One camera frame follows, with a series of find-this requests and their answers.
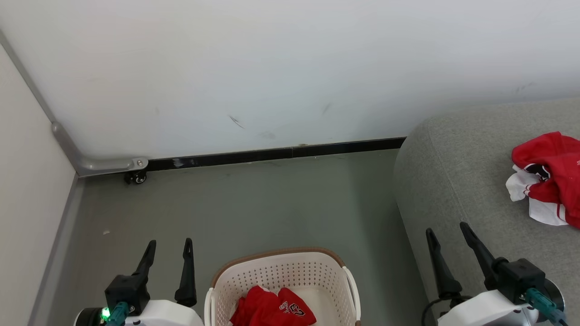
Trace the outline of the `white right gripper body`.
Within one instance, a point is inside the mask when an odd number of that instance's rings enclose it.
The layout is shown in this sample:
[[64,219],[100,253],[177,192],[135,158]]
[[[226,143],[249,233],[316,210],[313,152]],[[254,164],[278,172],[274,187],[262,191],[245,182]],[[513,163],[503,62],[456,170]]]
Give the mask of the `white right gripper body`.
[[498,290],[483,292],[438,318],[438,326],[534,326],[539,311],[527,303],[514,305]]

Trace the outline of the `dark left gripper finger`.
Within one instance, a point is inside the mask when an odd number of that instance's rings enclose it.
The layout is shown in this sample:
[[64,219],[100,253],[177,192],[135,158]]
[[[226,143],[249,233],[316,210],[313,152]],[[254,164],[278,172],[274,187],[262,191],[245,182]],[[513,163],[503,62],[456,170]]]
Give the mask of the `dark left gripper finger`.
[[136,277],[148,277],[149,270],[154,263],[154,257],[157,250],[157,241],[151,240],[147,248],[137,265],[136,270],[132,273],[132,276]]
[[192,239],[186,239],[183,248],[183,268],[179,287],[174,294],[178,305],[193,307],[197,305],[195,284],[194,250]]

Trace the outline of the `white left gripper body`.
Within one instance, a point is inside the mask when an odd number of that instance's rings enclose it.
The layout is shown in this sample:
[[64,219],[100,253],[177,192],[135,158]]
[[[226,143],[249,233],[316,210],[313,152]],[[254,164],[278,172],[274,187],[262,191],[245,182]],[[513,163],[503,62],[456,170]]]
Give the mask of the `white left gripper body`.
[[138,316],[128,317],[126,326],[203,326],[203,320],[190,307],[167,300],[149,301]]

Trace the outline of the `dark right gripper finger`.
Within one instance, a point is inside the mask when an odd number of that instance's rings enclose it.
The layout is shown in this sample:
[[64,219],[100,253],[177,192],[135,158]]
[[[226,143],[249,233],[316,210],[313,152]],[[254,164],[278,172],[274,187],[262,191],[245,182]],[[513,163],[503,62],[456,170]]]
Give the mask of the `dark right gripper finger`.
[[435,275],[435,284],[438,291],[438,297],[447,299],[460,296],[462,287],[460,283],[452,276],[441,253],[441,245],[431,228],[426,229],[426,240],[429,250],[429,256],[433,272]]
[[486,289],[497,289],[497,276],[493,270],[493,262],[495,257],[489,252],[484,243],[477,237],[470,225],[465,222],[460,222],[460,229],[462,235],[468,246],[473,250],[477,262],[484,274],[484,285]]

